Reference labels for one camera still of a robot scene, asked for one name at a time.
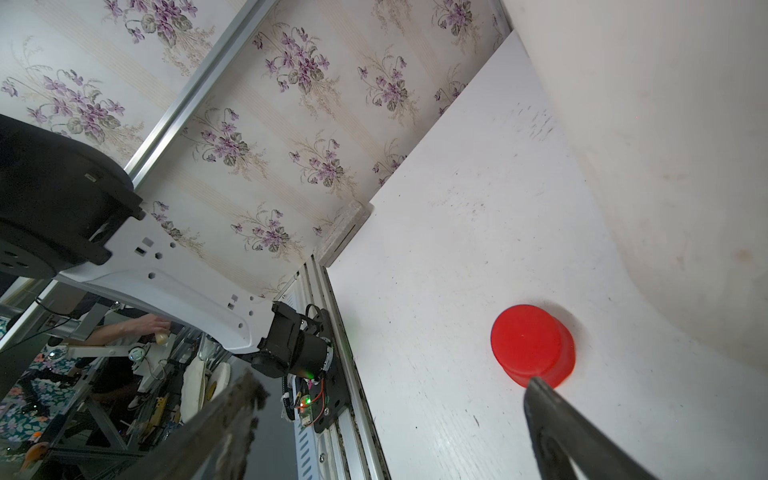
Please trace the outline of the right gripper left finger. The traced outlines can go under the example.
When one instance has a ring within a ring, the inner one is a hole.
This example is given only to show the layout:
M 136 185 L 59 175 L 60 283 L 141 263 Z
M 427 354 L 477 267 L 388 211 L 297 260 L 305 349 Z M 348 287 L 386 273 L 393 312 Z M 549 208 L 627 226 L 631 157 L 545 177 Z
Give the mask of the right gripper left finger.
M 246 372 L 120 479 L 191 479 L 206 464 L 214 479 L 242 479 L 267 390 Z

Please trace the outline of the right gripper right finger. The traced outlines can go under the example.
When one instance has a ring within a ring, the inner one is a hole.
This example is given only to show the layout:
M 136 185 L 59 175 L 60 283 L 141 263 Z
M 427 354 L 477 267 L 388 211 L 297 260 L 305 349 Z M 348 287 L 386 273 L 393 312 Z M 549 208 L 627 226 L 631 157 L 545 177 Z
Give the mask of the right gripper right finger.
M 540 477 L 652 479 L 603 432 L 539 377 L 525 390 L 523 408 Z

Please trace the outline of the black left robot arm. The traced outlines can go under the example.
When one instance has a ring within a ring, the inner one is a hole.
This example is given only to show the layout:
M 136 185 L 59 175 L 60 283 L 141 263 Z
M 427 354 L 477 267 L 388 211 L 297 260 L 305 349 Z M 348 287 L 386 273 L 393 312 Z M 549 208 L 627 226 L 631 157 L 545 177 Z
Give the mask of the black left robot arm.
M 57 279 L 210 335 L 262 374 L 325 376 L 332 343 L 282 302 L 258 318 L 251 294 L 218 275 L 142 206 L 99 150 L 12 117 L 1 120 L 1 269 Z

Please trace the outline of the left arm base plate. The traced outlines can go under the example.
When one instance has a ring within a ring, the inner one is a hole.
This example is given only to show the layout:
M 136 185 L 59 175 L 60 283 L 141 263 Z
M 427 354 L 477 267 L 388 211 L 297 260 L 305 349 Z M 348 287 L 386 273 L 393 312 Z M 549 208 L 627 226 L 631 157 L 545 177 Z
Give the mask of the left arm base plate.
M 282 378 L 283 413 L 289 421 L 298 421 L 302 429 L 320 434 L 351 406 L 351 396 L 330 312 L 310 303 L 300 318 L 304 334 L 302 353 L 313 353 L 322 340 L 325 357 L 322 361 L 310 360 L 309 369 Z

